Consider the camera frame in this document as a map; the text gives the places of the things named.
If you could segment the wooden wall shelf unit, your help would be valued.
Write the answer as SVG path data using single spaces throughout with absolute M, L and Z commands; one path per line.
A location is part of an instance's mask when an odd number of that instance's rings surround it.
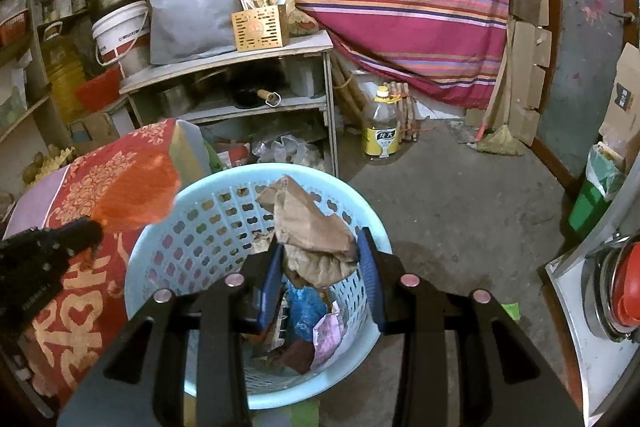
M 51 98 L 33 8 L 34 0 L 1 0 L 1 188 L 15 196 L 36 154 L 72 145 Z

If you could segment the brown paper ball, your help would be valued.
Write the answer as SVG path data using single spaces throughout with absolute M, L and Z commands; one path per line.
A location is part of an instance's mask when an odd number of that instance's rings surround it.
M 274 218 L 274 237 L 283 246 L 283 272 L 297 289 L 326 289 L 357 270 L 354 234 L 335 213 L 326 215 L 290 176 L 282 176 L 257 197 Z

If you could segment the grey fabric cover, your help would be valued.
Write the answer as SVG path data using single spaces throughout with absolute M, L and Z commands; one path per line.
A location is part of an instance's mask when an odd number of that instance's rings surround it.
M 236 49 L 231 15 L 240 0 L 149 0 L 150 61 L 176 64 Z

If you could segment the blue plastic bag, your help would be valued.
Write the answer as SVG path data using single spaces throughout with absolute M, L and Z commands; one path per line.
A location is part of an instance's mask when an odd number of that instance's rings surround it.
M 319 291 L 312 286 L 296 288 L 291 281 L 286 286 L 288 299 L 288 329 L 301 340 L 314 339 L 314 326 L 328 313 L 328 306 Z

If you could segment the steel pot in cabinet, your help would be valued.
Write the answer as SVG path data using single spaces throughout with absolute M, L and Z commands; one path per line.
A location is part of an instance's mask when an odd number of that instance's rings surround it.
M 189 89 L 184 84 L 176 84 L 157 95 L 160 101 L 160 108 L 166 117 L 178 117 L 189 113 L 194 106 L 194 102 L 189 93 Z

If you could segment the red gold patterned mat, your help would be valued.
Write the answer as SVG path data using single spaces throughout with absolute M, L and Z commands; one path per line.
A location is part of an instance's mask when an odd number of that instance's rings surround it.
M 90 215 L 139 150 L 168 153 L 183 186 L 212 172 L 198 126 L 175 118 L 148 124 L 75 159 L 44 226 L 58 228 Z M 35 372 L 34 387 L 42 395 L 66 403 L 125 325 L 125 274 L 139 235 L 137 229 L 107 235 L 97 251 L 73 258 L 62 291 L 27 329 L 22 348 Z

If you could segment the green trash bin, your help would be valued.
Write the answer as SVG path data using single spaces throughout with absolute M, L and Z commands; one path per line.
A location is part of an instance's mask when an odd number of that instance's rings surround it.
M 626 179 L 625 159 L 602 141 L 590 148 L 585 180 L 567 222 L 581 241 L 604 216 Z

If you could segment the pink white snack packet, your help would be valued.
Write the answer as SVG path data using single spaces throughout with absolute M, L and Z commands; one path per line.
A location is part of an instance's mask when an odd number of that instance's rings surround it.
M 342 310 L 337 301 L 333 301 L 331 311 L 314 325 L 312 343 L 314 344 L 314 359 L 311 369 L 318 369 L 334 355 L 346 333 L 346 325 L 342 317 Z

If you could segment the white plastic bucket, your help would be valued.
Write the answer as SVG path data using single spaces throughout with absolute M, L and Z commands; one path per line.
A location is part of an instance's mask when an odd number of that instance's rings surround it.
M 126 79 L 150 66 L 151 12 L 145 1 L 122 6 L 92 25 L 94 55 Z

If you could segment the large yellow oil jug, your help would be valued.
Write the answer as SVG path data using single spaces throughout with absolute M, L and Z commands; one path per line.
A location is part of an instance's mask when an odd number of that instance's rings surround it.
M 62 22 L 46 27 L 40 46 L 52 100 L 64 124 L 70 124 L 85 113 L 85 107 L 76 95 L 86 82 L 79 51 L 72 36 L 64 34 Z

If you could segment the grey low shelf cabinet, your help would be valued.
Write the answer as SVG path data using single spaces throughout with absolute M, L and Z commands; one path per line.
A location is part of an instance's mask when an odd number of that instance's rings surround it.
M 177 64 L 149 66 L 126 78 L 120 94 L 134 98 L 144 89 L 150 93 L 184 84 L 194 106 L 189 113 L 178 116 L 192 124 L 211 124 L 232 118 L 250 117 L 293 110 L 319 109 L 328 136 L 326 170 L 338 173 L 337 142 L 332 94 L 330 51 L 333 43 L 329 34 L 320 30 L 306 37 L 295 37 L 287 46 L 261 51 L 219 54 Z M 298 64 L 320 87 L 303 95 L 292 90 L 291 79 L 285 76 L 285 66 Z M 282 101 L 278 107 L 267 106 L 255 91 L 276 91 Z

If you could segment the maroon scouring pad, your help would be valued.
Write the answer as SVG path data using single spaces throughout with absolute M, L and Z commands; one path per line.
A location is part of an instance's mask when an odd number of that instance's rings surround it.
M 280 362 L 293 369 L 298 375 L 304 375 L 311 369 L 314 361 L 314 344 L 311 341 L 296 339 L 281 355 Z

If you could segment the cooking oil bottle on floor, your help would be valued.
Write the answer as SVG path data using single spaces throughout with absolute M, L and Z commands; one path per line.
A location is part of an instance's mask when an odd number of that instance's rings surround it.
M 400 121 L 397 96 L 381 84 L 375 96 L 364 109 L 362 125 L 362 151 L 367 160 L 391 160 L 400 145 Z

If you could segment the orange plastic wrapper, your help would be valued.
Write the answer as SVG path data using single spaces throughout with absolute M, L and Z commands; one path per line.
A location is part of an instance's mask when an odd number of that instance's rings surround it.
M 105 233 L 144 228 L 169 216 L 181 187 L 168 153 L 139 150 L 134 163 L 116 176 L 94 206 L 91 219 Z

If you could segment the yellow egg tray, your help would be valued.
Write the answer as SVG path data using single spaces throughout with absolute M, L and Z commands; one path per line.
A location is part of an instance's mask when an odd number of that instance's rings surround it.
M 26 186 L 35 184 L 52 172 L 67 166 L 76 158 L 76 150 L 71 147 L 59 148 L 48 145 L 48 153 L 38 152 L 34 160 L 23 170 L 22 179 Z

